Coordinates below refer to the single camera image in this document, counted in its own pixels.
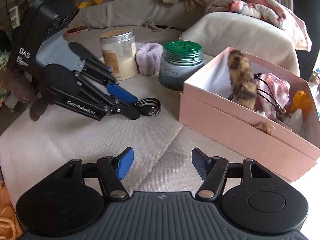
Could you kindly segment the white paper tissue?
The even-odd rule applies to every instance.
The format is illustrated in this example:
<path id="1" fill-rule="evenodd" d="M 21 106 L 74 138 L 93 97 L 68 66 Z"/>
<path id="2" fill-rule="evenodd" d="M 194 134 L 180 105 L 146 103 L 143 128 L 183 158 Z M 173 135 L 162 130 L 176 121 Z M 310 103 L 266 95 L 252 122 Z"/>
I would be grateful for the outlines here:
<path id="1" fill-rule="evenodd" d="M 300 109 L 297 109 L 294 113 L 279 116 L 274 122 L 298 135 L 303 130 L 303 115 Z"/>

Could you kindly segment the brown fur tail keychain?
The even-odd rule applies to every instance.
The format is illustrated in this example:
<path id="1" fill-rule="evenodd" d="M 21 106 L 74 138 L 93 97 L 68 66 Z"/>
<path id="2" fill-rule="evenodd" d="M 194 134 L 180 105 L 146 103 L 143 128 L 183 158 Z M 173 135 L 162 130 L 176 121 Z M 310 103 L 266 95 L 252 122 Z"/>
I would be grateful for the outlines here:
<path id="1" fill-rule="evenodd" d="M 257 85 L 248 57 L 243 51 L 233 49 L 228 55 L 227 66 L 232 87 L 232 100 L 254 111 L 257 99 Z"/>

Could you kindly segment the pink cardboard box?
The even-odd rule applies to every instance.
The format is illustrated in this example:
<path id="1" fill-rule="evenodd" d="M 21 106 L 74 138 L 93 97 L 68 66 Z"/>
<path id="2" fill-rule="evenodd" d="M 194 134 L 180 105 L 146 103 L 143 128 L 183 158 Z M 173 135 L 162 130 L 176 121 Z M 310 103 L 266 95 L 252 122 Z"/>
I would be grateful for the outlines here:
<path id="1" fill-rule="evenodd" d="M 184 82 L 179 121 L 239 154 L 254 159 L 282 177 L 295 181 L 319 161 L 319 118 L 316 104 L 303 119 L 298 135 L 228 99 L 231 84 L 226 48 Z M 268 135 L 253 125 L 275 126 Z"/>

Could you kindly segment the clear plastic powder jar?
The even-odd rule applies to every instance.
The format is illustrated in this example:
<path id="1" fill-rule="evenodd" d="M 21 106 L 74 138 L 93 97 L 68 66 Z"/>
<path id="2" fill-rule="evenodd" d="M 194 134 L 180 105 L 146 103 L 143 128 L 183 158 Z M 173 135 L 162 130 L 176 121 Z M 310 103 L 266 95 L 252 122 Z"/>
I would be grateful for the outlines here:
<path id="1" fill-rule="evenodd" d="M 112 75 L 118 80 L 127 80 L 138 73 L 136 64 L 136 41 L 132 28 L 108 30 L 100 35 L 104 64 L 112 67 Z"/>

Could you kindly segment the pink plaid drawstring pouch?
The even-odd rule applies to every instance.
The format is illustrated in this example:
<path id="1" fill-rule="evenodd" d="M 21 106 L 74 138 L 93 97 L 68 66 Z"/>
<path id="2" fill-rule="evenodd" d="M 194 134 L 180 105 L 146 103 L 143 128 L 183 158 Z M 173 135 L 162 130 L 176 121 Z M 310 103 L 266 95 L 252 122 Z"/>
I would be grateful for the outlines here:
<path id="1" fill-rule="evenodd" d="M 285 106 L 290 100 L 290 84 L 272 73 L 254 74 L 257 94 L 267 118 L 275 120 L 285 115 Z"/>

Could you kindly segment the beige covered sofa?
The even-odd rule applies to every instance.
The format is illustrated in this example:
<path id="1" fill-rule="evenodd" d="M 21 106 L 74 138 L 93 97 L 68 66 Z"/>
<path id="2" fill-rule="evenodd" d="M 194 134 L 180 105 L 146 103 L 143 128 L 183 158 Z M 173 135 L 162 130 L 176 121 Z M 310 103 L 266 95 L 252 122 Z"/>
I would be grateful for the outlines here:
<path id="1" fill-rule="evenodd" d="M 116 0 L 81 9 L 70 25 L 92 29 L 132 26 L 138 42 L 194 41 L 203 52 L 216 56 L 227 47 L 237 48 L 300 75 L 296 51 L 280 29 L 262 20 L 232 12 L 205 15 L 203 7 L 188 12 L 183 2 Z"/>

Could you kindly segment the lilac fluffy scrunchie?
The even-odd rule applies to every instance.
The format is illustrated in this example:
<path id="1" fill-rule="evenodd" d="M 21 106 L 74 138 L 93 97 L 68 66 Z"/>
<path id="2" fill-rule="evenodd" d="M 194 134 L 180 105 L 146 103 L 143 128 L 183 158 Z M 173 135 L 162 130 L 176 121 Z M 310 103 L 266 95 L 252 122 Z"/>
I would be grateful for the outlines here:
<path id="1" fill-rule="evenodd" d="M 143 44 L 137 51 L 135 58 L 139 73 L 145 76 L 158 74 L 160 70 L 163 46 L 159 43 Z"/>

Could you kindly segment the orange fabric flower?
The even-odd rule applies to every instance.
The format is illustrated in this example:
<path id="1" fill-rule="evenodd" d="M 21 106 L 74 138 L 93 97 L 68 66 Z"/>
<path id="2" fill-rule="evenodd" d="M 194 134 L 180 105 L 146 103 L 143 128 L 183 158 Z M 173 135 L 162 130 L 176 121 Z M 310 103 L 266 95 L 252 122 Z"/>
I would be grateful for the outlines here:
<path id="1" fill-rule="evenodd" d="M 305 119 L 311 109 L 312 101 L 307 93 L 303 90 L 295 92 L 288 107 L 289 113 L 294 113 L 297 109 L 302 111 L 303 119 Z"/>

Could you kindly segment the green lid glass jar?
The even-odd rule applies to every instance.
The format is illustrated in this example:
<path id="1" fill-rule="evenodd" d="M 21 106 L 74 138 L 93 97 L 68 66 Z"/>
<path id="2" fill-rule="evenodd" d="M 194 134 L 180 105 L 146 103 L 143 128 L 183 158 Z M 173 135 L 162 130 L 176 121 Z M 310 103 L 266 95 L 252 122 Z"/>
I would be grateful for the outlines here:
<path id="1" fill-rule="evenodd" d="M 204 66 L 201 45 L 191 41 L 164 44 L 158 80 L 165 88 L 182 91 L 186 79 Z"/>

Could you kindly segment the brown bow on box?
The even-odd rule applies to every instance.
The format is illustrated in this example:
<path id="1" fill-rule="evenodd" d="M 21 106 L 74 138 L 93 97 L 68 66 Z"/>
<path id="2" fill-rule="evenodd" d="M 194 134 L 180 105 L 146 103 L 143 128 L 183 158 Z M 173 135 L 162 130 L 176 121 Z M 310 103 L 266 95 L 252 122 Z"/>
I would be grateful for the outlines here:
<path id="1" fill-rule="evenodd" d="M 259 129 L 260 131 L 271 135 L 272 132 L 275 130 L 275 127 L 272 124 L 269 124 L 268 122 L 259 122 L 255 125 L 253 125 L 256 129 Z"/>

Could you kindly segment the floral pink blanket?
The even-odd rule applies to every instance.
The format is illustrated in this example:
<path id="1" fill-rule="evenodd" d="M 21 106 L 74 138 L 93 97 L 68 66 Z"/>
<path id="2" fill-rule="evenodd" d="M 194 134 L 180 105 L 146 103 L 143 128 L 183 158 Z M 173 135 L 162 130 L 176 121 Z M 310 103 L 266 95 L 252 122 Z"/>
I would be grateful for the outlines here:
<path id="1" fill-rule="evenodd" d="M 282 30 L 296 50 L 311 51 L 305 22 L 276 0 L 210 0 L 205 14 L 212 12 L 234 12 L 265 21 Z"/>

